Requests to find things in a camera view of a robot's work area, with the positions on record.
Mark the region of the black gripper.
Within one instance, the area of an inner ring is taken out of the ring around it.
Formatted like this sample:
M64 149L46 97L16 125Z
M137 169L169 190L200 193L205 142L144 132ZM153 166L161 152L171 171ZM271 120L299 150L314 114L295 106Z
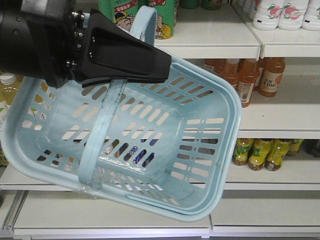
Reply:
M69 76L67 61L76 48L74 0L23 0L25 17L35 45L40 74L54 88ZM163 83L169 78L172 57L155 47L157 11L139 9L130 31L118 27L98 10L91 10L84 29L74 79L83 87L127 80L131 83Z

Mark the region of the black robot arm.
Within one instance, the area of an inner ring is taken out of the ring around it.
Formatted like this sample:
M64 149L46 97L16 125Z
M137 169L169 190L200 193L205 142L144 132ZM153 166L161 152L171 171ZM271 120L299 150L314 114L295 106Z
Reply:
M162 83L172 58L155 47L156 26L157 12L147 6L126 31L96 9L77 11L73 0L3 0L0 69L55 88L71 80L84 88L113 80Z

